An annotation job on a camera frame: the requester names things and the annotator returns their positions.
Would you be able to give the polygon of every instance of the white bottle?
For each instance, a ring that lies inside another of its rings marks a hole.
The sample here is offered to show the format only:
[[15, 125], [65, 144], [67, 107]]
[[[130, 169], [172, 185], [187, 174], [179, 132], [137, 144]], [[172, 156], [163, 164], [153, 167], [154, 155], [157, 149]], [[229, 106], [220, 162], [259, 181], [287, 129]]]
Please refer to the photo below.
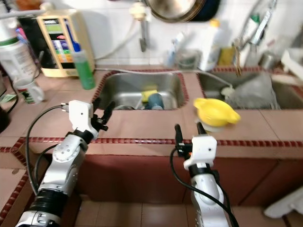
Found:
[[198, 66], [200, 70], [209, 71], [216, 66], [221, 52], [222, 35], [219, 20], [211, 19], [202, 43], [202, 59]]
[[12, 80], [34, 78], [39, 70], [28, 46], [17, 39], [16, 25], [15, 18], [0, 19], [0, 63]]

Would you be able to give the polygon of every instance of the blue cup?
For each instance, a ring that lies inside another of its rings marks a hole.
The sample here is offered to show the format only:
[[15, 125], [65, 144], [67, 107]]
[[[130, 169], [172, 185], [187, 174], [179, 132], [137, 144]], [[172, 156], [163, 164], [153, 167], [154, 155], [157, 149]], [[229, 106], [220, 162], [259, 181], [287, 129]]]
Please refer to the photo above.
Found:
[[145, 107], [147, 110], [163, 110], [164, 104], [162, 96], [159, 93], [152, 94], [148, 97], [148, 103]]

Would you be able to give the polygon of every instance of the white mug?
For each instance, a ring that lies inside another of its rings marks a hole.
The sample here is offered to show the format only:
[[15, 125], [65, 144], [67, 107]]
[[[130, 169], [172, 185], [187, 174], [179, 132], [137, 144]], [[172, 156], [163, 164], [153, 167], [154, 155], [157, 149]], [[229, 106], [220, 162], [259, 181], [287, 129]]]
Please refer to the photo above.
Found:
[[37, 104], [44, 100], [43, 90], [32, 78], [21, 78], [14, 81], [14, 87], [24, 97], [28, 104]]

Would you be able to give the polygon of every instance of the green bottle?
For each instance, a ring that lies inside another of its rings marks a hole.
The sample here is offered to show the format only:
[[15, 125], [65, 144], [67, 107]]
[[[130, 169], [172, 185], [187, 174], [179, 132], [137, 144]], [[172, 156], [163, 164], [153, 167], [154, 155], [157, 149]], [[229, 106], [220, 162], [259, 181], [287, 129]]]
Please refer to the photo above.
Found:
[[91, 72], [85, 50], [81, 50], [78, 43], [73, 43], [75, 52], [72, 53], [72, 59], [76, 66], [80, 82], [85, 90], [91, 90], [96, 86], [94, 76]]

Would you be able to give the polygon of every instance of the kitchen sink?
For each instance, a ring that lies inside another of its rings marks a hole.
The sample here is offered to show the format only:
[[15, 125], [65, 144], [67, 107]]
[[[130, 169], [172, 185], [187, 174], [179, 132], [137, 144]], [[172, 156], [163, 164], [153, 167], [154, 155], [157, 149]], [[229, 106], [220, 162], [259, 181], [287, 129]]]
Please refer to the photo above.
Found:
[[111, 102], [116, 106], [127, 105], [136, 107], [140, 102], [141, 92], [157, 90], [162, 96], [164, 110], [173, 110], [186, 102], [182, 86], [182, 75], [174, 73], [163, 74], [132, 74], [117, 73], [106, 78], [100, 93], [100, 109], [105, 109]]
[[[231, 83], [234, 88], [259, 75], [258, 72], [242, 72], [241, 77], [237, 77], [235, 72], [217, 72], [213, 74]], [[207, 98], [224, 100], [224, 96], [221, 95], [222, 88], [226, 87], [224, 83], [203, 73], [198, 74], [198, 79]], [[272, 82], [272, 87], [281, 109], [303, 109], [303, 97], [296, 92], [293, 86]]]

